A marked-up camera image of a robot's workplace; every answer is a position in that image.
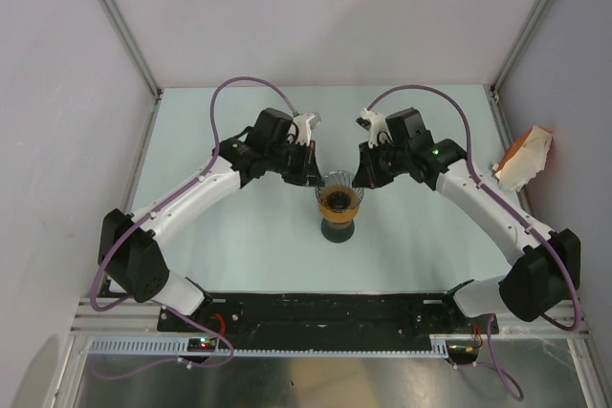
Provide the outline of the smoked glass dripper cone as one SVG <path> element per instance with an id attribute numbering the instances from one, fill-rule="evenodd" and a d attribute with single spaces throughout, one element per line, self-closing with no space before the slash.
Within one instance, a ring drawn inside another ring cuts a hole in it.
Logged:
<path id="1" fill-rule="evenodd" d="M 351 221 L 359 212 L 363 188 L 355 188 L 355 174 L 345 170 L 326 174 L 324 186 L 316 188 L 317 205 L 324 219 L 332 223 Z"/>

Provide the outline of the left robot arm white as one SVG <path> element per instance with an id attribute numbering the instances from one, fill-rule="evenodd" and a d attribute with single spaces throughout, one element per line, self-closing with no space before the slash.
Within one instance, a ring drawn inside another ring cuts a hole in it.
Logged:
<path id="1" fill-rule="evenodd" d="M 321 185 L 312 138 L 319 123 L 317 113 L 291 117 L 263 110 L 254 125 L 221 141 L 202 167 L 164 197 L 133 214 L 109 212 L 102 222 L 99 267 L 135 301 L 170 307 L 189 329 L 204 329 L 212 317 L 208 294 L 168 268 L 164 246 L 214 204 L 268 172 L 296 186 Z"/>

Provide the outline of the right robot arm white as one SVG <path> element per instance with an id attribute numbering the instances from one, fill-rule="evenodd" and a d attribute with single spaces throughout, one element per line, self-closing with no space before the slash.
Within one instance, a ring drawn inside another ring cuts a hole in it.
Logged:
<path id="1" fill-rule="evenodd" d="M 414 108 L 384 116 L 367 109 L 355 187 L 382 188 L 403 174 L 457 205 L 497 245 L 510 271 L 486 281 L 467 281 L 449 291 L 444 325 L 464 332 L 476 316 L 510 312 L 532 322 L 579 288 L 580 240 L 569 229 L 554 231 L 488 186 L 454 140 L 436 141 Z"/>

